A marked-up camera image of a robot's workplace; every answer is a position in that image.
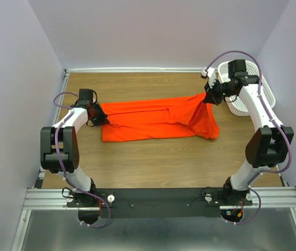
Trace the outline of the orange t shirt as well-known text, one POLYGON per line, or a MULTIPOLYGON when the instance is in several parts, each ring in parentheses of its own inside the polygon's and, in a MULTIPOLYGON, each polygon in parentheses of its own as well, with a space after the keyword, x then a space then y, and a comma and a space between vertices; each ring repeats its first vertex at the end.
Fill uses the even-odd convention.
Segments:
POLYGON ((106 142, 128 142, 148 139, 218 138, 218 127, 205 94, 194 96, 113 102, 102 105, 109 124, 102 127, 106 142))

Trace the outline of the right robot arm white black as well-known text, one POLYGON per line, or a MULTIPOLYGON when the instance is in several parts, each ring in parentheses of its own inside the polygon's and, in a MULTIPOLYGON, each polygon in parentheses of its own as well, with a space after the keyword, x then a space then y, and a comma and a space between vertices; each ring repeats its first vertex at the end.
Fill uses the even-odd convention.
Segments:
POLYGON ((228 63, 229 81, 221 83, 210 66, 201 71, 205 85, 205 104, 219 105, 227 97, 239 97, 254 124, 255 133, 245 148, 246 160, 229 177, 223 188, 213 194, 218 202, 232 205, 247 197, 251 184, 263 173, 273 173, 273 167, 291 158, 290 144, 294 131, 285 127, 274 114, 262 88, 262 73, 250 75, 245 60, 228 63))

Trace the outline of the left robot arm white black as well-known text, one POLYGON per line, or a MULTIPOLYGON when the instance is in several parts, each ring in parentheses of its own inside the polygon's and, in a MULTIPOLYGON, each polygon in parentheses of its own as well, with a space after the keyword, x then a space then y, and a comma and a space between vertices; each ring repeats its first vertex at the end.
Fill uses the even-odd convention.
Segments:
POLYGON ((109 123, 98 103, 97 93, 92 89, 80 89, 76 102, 71 106, 60 105, 57 99, 70 92, 57 94, 53 104, 59 108, 67 109, 67 114, 56 124, 43 127, 40 131, 40 163, 41 167, 53 174, 57 174, 72 187, 72 193, 78 194, 79 201, 86 207, 92 206, 96 201, 107 206, 107 202, 97 196, 94 181, 87 176, 79 165, 79 147, 77 132, 84 125, 101 127, 109 123))

